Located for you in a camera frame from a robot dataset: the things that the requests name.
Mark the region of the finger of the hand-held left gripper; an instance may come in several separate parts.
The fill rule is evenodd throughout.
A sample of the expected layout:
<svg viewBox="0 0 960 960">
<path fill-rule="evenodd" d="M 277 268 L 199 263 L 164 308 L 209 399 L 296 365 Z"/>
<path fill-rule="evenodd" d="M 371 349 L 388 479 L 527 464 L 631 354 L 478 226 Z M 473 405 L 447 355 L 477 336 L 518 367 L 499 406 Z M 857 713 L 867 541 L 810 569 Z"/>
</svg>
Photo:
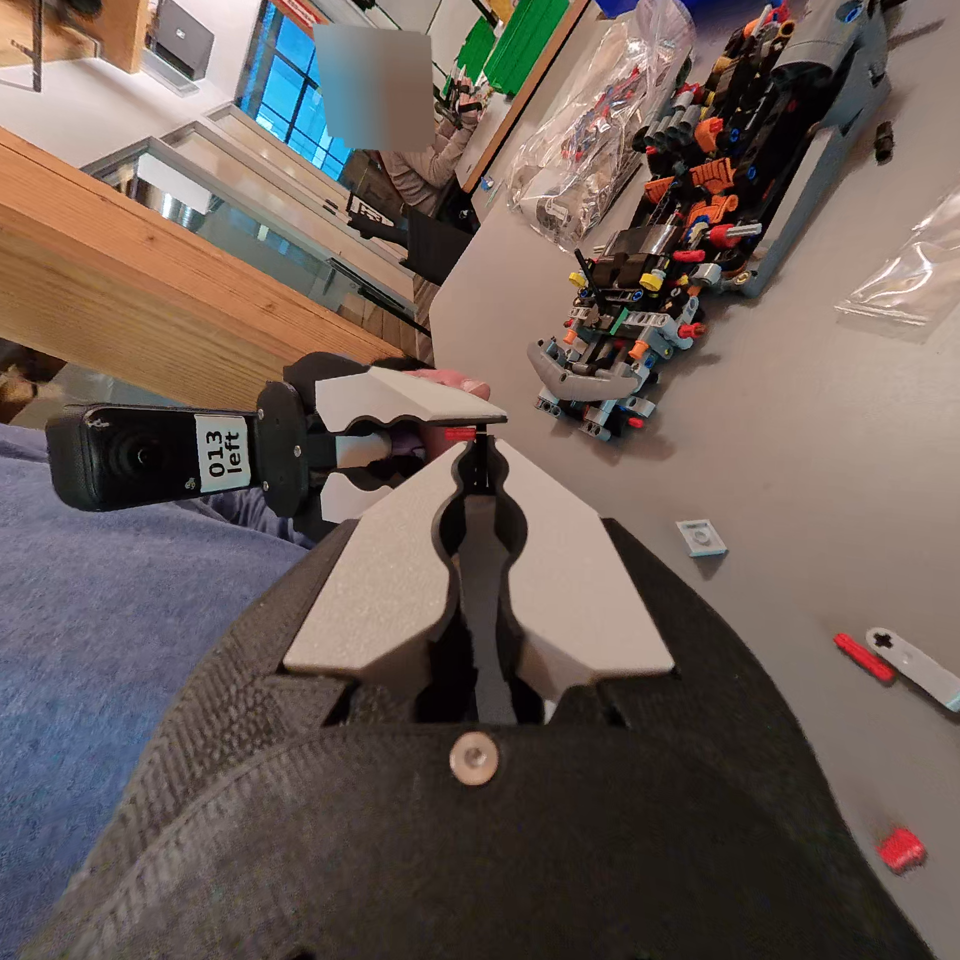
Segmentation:
<svg viewBox="0 0 960 960">
<path fill-rule="evenodd" d="M 419 434 L 339 435 L 333 442 L 335 467 L 320 492 L 320 513 L 328 522 L 359 519 L 425 464 Z"/>
<path fill-rule="evenodd" d="M 504 410 L 473 393 L 383 367 L 318 379 L 315 406 L 332 434 L 346 434 L 361 424 L 489 426 L 508 421 Z"/>
</svg>

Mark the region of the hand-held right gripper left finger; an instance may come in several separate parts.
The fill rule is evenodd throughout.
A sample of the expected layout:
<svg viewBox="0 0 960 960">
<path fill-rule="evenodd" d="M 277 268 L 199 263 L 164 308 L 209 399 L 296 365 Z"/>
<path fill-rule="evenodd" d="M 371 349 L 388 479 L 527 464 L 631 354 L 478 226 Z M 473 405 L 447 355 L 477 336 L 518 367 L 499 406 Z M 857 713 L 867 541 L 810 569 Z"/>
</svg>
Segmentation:
<svg viewBox="0 0 960 960">
<path fill-rule="evenodd" d="M 286 672 L 387 690 L 422 721 L 475 717 L 458 560 L 475 453 L 475 441 L 455 443 L 363 512 L 283 655 Z"/>
</svg>

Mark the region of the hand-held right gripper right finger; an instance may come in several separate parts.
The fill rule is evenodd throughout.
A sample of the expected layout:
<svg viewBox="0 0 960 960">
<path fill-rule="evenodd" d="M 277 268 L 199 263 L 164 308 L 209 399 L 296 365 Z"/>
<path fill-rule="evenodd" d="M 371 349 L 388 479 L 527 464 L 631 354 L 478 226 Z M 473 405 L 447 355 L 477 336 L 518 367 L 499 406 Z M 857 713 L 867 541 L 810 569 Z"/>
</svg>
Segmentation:
<svg viewBox="0 0 960 960">
<path fill-rule="evenodd" d="M 670 674 L 675 659 L 598 511 L 501 438 L 488 443 L 488 477 L 507 551 L 496 642 L 514 711 Z"/>
</svg>

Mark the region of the light blue lego tile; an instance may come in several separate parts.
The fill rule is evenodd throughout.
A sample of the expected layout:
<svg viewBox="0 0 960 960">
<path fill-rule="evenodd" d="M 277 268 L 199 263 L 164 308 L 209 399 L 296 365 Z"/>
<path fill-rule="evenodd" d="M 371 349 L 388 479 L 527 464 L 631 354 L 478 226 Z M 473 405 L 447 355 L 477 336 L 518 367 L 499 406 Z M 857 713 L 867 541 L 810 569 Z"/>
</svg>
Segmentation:
<svg viewBox="0 0 960 960">
<path fill-rule="evenodd" d="M 722 557 L 729 552 L 714 524 L 708 519 L 677 521 L 676 527 L 692 559 Z"/>
</svg>

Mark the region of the long red lego pin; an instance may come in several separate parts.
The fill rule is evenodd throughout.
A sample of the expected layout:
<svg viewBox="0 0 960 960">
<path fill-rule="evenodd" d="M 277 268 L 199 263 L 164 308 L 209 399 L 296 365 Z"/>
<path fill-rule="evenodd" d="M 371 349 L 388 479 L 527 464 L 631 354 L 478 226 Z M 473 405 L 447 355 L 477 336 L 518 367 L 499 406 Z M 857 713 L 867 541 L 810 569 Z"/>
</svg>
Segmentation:
<svg viewBox="0 0 960 960">
<path fill-rule="evenodd" d="M 879 683 L 890 686 L 896 680 L 897 671 L 882 657 L 871 652 L 865 645 L 855 640 L 845 632 L 835 633 L 832 638 L 834 646 L 852 662 L 857 664 Z"/>
</svg>

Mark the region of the lego car chassis model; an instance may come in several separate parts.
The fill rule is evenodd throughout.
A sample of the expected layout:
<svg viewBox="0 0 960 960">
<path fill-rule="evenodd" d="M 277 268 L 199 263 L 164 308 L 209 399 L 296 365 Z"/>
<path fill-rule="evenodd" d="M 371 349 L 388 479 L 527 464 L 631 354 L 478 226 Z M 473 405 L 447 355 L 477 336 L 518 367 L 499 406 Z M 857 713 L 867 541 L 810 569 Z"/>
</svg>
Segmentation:
<svg viewBox="0 0 960 960">
<path fill-rule="evenodd" d="M 642 428 L 708 332 L 703 297 L 762 294 L 891 89 L 896 5 L 767 2 L 702 82 L 679 67 L 629 139 L 649 173 L 629 226 L 574 250 L 563 335 L 528 347 L 538 411 L 604 442 Z"/>
</svg>

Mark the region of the clear bag of lego parts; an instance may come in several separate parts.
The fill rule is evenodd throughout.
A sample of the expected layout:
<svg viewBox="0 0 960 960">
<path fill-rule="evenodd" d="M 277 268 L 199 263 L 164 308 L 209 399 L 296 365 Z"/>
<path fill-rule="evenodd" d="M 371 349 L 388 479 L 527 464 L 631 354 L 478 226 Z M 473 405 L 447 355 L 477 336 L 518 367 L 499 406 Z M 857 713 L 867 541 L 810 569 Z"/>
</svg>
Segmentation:
<svg viewBox="0 0 960 960">
<path fill-rule="evenodd" d="M 633 139 L 657 120 L 694 41 L 681 2 L 638 2 L 611 21 L 564 102 L 510 163 L 508 209 L 563 251 L 580 247 L 641 167 Z"/>
</svg>

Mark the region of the red lego bush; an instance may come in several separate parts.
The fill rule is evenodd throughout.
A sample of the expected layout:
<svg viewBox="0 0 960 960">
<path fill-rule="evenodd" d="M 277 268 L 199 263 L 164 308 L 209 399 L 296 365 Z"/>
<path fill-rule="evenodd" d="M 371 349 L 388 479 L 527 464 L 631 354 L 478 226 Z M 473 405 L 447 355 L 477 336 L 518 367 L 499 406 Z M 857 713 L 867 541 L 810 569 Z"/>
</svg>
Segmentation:
<svg viewBox="0 0 960 960">
<path fill-rule="evenodd" d="M 919 836 L 904 825 L 891 829 L 874 846 L 880 861 L 895 876 L 923 867 L 928 849 Z"/>
</svg>

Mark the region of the person's left hand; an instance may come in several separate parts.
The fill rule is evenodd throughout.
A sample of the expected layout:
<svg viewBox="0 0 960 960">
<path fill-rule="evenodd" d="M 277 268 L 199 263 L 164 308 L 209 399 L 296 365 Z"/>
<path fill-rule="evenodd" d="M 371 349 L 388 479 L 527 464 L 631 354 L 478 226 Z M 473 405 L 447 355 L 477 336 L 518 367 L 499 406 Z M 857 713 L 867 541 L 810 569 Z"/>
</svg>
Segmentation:
<svg viewBox="0 0 960 960">
<path fill-rule="evenodd" d="M 415 378 L 420 381 L 468 394 L 483 402 L 489 402 L 491 399 L 491 387 L 489 384 L 479 379 L 466 376 L 453 369 L 424 367 L 405 370 L 404 375 L 408 378 Z"/>
</svg>

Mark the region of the large wooden beam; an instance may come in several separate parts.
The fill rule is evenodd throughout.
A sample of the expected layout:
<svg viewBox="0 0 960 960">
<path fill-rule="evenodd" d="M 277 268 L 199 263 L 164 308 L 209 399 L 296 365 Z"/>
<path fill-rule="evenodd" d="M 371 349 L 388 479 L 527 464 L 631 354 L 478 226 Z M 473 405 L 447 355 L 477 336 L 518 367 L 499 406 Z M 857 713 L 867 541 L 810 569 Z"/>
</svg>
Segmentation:
<svg viewBox="0 0 960 960">
<path fill-rule="evenodd" d="M 306 354 L 401 350 L 11 131 L 2 339 L 163 398 L 250 410 Z"/>
</svg>

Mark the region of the glass partition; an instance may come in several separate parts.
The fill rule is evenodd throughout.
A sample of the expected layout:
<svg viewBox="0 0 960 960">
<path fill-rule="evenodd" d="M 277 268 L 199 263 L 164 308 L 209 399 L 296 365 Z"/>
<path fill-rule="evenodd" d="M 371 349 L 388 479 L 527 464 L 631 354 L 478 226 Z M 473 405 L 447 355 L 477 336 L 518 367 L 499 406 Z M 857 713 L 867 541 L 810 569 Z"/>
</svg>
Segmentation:
<svg viewBox="0 0 960 960">
<path fill-rule="evenodd" d="M 402 252 L 362 238 L 354 196 L 231 103 L 81 170 L 320 306 L 430 336 Z"/>
</svg>

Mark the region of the neighbouring grey table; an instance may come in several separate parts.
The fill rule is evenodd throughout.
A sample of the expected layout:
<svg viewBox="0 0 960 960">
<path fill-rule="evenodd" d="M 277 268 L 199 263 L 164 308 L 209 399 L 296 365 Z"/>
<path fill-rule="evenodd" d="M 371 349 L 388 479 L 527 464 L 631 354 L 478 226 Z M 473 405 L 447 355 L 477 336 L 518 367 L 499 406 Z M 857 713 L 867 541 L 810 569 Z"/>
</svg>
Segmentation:
<svg viewBox="0 0 960 960">
<path fill-rule="evenodd" d="M 516 94 L 510 99 L 503 94 L 493 94 L 457 166 L 456 178 L 465 193 L 472 195 L 482 185 L 558 54 L 591 5 L 590 1 L 571 1 Z"/>
</svg>

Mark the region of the green storage bin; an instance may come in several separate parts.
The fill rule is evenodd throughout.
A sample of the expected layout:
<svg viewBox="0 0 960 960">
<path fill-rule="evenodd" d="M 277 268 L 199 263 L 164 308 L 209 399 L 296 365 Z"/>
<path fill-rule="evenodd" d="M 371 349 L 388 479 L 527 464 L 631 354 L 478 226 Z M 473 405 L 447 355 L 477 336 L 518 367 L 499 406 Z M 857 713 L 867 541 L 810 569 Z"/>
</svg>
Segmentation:
<svg viewBox="0 0 960 960">
<path fill-rule="evenodd" d="M 506 97 L 520 90 L 567 14 L 569 1 L 518 1 L 484 65 L 488 85 Z"/>
<path fill-rule="evenodd" d="M 496 25 L 492 25 L 487 18 L 479 17 L 466 35 L 457 54 L 455 66 L 472 81 L 480 77 L 494 49 L 497 41 L 495 27 Z"/>
</svg>

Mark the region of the black wall device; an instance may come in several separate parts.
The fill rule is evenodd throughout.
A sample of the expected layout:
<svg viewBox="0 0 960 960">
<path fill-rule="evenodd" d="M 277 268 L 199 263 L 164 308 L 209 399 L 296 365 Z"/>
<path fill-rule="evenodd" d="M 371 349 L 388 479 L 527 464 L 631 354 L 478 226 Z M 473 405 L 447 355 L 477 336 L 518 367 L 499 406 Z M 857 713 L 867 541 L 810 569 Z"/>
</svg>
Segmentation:
<svg viewBox="0 0 960 960">
<path fill-rule="evenodd" d="M 174 1 L 158 1 L 147 31 L 147 48 L 190 81 L 206 78 L 214 33 Z"/>
</svg>

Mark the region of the wooden loft frame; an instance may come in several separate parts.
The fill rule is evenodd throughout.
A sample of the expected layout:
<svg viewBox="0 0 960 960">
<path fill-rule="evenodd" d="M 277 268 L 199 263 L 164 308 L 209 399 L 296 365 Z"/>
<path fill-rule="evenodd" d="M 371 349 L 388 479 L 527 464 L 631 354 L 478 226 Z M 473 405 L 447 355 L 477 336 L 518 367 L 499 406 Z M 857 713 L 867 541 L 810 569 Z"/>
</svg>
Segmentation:
<svg viewBox="0 0 960 960">
<path fill-rule="evenodd" d="M 151 19 L 148 1 L 44 1 L 44 64 L 99 58 L 138 72 Z M 1 66 L 31 66 L 32 1 L 1 3 Z"/>
</svg>

